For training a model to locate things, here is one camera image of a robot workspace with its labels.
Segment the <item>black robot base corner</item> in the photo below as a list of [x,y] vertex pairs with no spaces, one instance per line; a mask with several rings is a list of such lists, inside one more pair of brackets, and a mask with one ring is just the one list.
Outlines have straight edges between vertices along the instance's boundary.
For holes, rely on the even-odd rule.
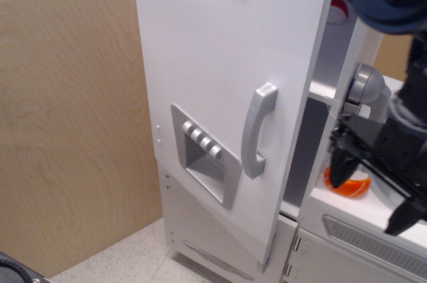
[[1,252],[1,283],[51,283],[43,275]]

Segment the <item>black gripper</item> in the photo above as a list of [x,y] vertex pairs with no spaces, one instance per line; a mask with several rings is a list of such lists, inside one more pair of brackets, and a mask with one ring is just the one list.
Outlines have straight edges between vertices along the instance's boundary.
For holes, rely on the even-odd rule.
[[372,148],[339,141],[332,152],[330,181],[334,188],[347,182],[358,165],[364,165],[398,192],[386,205],[393,209],[385,233],[398,236],[416,224],[426,225],[426,134],[409,129],[389,117]]

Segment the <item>robot arm with dark sleeve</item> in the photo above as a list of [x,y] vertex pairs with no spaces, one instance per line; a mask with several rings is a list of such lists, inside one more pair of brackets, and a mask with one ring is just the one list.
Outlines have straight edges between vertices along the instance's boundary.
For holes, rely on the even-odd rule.
[[413,37],[408,58],[408,77],[390,104],[399,123],[426,133],[426,0],[350,0],[362,21],[389,35]]

